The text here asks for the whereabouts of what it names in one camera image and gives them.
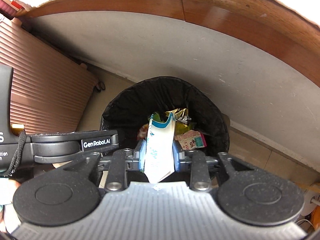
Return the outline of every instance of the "black garbage bag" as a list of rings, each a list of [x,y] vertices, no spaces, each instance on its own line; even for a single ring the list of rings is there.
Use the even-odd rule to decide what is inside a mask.
[[[135,148],[140,127],[153,112],[163,113],[188,108],[196,122],[195,130],[204,133],[206,155],[228,152],[229,134],[220,110],[199,89],[175,77],[156,77],[122,91],[105,109],[100,130],[117,129],[120,148]]]

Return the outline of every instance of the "beige floor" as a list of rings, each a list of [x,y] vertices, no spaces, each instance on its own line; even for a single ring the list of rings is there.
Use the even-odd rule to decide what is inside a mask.
[[[98,130],[101,114],[108,103],[122,90],[133,85],[133,82],[113,75],[100,68],[89,66],[88,70],[95,73],[106,85],[101,93],[94,92],[78,125],[78,130]],[[266,171],[284,179],[311,185],[320,181],[320,173],[306,167],[302,163],[286,157],[286,155],[272,150],[267,145],[261,145],[253,138],[231,128],[229,153],[243,159]]]

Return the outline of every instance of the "white cable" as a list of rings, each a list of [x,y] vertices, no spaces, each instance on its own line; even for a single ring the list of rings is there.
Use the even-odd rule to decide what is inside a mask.
[[[308,222],[313,228],[315,228],[315,227],[313,226],[313,224],[312,224],[309,220],[307,220],[307,219],[301,219],[301,220],[297,221],[296,224],[298,224],[298,223],[301,222],[301,221],[306,221],[306,222]]]

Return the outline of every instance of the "black plastic bracket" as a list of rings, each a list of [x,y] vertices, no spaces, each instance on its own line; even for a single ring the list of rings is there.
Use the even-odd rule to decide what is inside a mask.
[[[130,149],[122,149],[113,153],[105,184],[107,191],[121,191],[127,188],[125,159],[128,150]]]
[[[10,96],[13,68],[0,65],[0,172],[6,171],[18,147],[19,137],[10,129]],[[35,134],[27,136],[21,166],[74,160],[84,153],[108,153],[119,147],[116,130]]]
[[[211,179],[205,154],[199,150],[188,151],[192,154],[190,189],[209,191]]]
[[[218,159],[216,200],[230,217],[255,226],[276,226],[299,216],[304,197],[293,182],[228,153],[218,153]]]
[[[22,221],[61,226],[92,212],[100,201],[96,187],[101,176],[100,153],[76,160],[24,182],[15,192],[13,206]]]

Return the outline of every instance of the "screw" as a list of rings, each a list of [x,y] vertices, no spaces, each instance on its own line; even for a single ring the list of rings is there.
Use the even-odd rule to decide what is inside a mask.
[[[130,148],[125,148],[125,149],[123,149],[123,150],[125,151],[125,156],[126,156],[126,157],[130,157],[130,156],[133,155],[133,150],[130,149]]]
[[[112,191],[117,191],[119,189],[121,189],[122,185],[120,182],[109,182],[107,184],[107,189],[108,190],[112,190]]]
[[[210,183],[204,181],[198,181],[194,184],[195,189],[197,190],[206,190],[210,186]]]

